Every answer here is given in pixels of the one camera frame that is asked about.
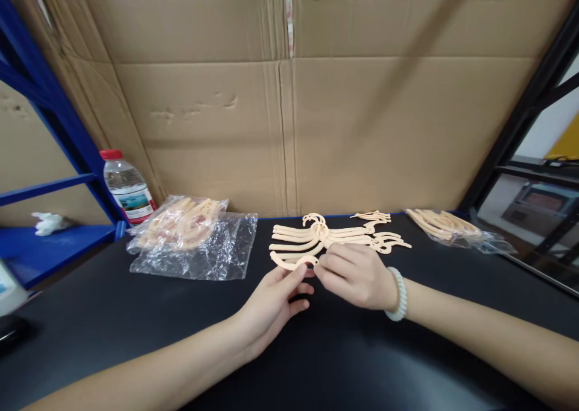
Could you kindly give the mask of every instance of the blue metal shelf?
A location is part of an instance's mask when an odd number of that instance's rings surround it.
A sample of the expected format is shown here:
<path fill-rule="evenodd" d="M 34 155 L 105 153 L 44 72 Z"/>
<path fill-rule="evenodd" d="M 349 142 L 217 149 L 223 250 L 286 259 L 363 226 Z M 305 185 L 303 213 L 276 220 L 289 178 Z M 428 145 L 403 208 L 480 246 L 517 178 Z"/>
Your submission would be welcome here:
<path fill-rule="evenodd" d="M 25 289 L 29 289 L 95 246 L 110 241 L 115 226 L 70 227 L 50 236 L 35 228 L 0 228 L 0 257 Z"/>
<path fill-rule="evenodd" d="M 0 228 L 0 257 L 30 288 L 97 244 L 121 238 L 127 222 L 106 187 L 97 147 L 10 0 L 0 0 L 0 80 L 29 99 L 77 172 L 67 179 L 0 193 L 0 206 L 84 183 L 112 223 L 72 227 L 44 237 L 36 236 L 34 228 Z"/>

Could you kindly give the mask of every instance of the black table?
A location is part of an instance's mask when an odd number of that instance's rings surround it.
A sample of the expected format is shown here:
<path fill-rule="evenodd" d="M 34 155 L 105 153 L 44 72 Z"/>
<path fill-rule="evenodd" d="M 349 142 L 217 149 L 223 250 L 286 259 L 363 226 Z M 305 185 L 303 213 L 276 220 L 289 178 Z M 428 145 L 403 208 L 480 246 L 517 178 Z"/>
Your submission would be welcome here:
<path fill-rule="evenodd" d="M 37 333 L 0 358 L 2 409 L 12 411 L 73 381 L 154 351 L 225 319 L 273 267 L 274 224 L 261 220 L 245 280 L 203 282 L 128 271 L 127 239 L 112 244 L 18 311 Z M 328 218 L 330 228 L 360 225 Z M 387 231 L 387 264 L 415 281 L 579 339 L 579 301 L 512 263 L 431 241 L 404 215 Z M 490 366 L 409 321 L 390 322 L 312 279 L 310 309 L 257 360 L 197 398 L 191 409 L 543 409 Z"/>

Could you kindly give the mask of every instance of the person's left hand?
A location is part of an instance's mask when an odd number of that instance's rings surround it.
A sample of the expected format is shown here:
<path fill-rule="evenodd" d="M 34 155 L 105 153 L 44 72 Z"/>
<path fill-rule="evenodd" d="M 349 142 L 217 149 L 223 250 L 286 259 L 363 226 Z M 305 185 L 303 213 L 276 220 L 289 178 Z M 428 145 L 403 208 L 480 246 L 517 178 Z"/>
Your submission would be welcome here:
<path fill-rule="evenodd" d="M 248 342 L 249 359 L 259 356 L 277 337 L 288 320 L 309 307 L 309 301 L 288 300 L 295 295 L 314 293 L 314 288 L 302 282 L 314 276 L 305 264 L 290 272 L 277 266 L 258 284 L 245 305 L 234 315 L 235 322 Z"/>

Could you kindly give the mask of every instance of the white tissue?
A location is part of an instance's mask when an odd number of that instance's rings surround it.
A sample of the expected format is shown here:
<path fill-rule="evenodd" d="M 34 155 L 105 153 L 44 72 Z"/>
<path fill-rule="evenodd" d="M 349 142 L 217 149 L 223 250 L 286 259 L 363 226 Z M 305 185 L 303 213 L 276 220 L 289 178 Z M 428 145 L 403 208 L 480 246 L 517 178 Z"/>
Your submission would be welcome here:
<path fill-rule="evenodd" d="M 57 214 L 34 212 L 32 216 L 40 218 L 40 222 L 36 224 L 36 233 L 34 233 L 37 236 L 48 236 L 71 225 L 70 222 Z"/>

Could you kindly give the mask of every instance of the clear plastic bag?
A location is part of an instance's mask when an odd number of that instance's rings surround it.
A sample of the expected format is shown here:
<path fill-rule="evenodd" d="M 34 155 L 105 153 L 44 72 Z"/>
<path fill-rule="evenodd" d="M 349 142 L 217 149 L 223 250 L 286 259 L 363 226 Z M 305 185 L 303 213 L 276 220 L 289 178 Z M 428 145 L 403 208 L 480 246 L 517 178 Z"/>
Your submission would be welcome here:
<path fill-rule="evenodd" d="M 160 213 L 147 220 L 148 226 L 144 226 L 146 221 L 141 225 L 142 228 L 131 230 L 135 237 L 129 242 L 127 250 L 130 253 L 139 253 L 130 267 L 131 272 L 211 281 L 245 278 L 258 215 L 216 212 L 215 215 L 206 216 L 200 221 L 195 218 L 195 214 L 179 211 L 179 208 L 175 207 L 165 207 L 167 204 L 175 205 L 183 198 L 185 197 L 168 199 L 159 209 Z M 163 211 L 167 210 L 169 212 L 163 217 Z M 160 219 L 150 228 L 156 217 Z M 191 226 L 196 235 L 193 238 L 179 231 L 189 228 L 190 223 L 195 224 Z M 157 232 L 159 225 L 162 225 L 163 230 Z M 203 227 L 201 230 L 197 229 L 199 225 Z M 200 235 L 204 240 L 198 243 Z"/>
<path fill-rule="evenodd" d="M 497 233 L 483 231 L 444 211 L 406 209 L 405 212 L 428 237 L 442 245 L 476 248 L 484 254 L 515 254 L 514 247 Z"/>
<path fill-rule="evenodd" d="M 225 211 L 228 204 L 229 200 L 169 196 L 154 214 L 127 231 L 134 236 L 127 251 L 194 249 L 211 236 L 218 212 Z"/>

